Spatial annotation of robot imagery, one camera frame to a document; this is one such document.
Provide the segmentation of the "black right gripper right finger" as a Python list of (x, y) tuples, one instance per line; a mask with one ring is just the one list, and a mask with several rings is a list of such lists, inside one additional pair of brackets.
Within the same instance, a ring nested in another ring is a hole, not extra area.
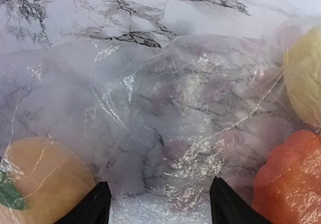
[(213, 224), (268, 224), (269, 220), (250, 207), (222, 178), (215, 177), (210, 188)]

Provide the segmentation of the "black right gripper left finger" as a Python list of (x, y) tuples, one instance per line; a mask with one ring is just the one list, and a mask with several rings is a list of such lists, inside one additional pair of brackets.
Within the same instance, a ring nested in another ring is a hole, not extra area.
[(101, 181), (65, 216), (54, 224), (108, 224), (111, 192)]

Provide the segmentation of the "clear zip top bag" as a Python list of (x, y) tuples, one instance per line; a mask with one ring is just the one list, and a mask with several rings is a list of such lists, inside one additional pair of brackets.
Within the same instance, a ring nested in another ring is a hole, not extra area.
[(188, 35), (164, 48), (80, 40), (2, 53), (1, 205), (27, 206), (6, 148), (45, 137), (85, 161), (95, 185), (108, 183), (109, 223), (212, 223), (215, 177), (254, 209), (271, 151), (300, 130), (320, 135), (294, 111), (282, 67), (317, 26), (292, 20), (271, 37)]

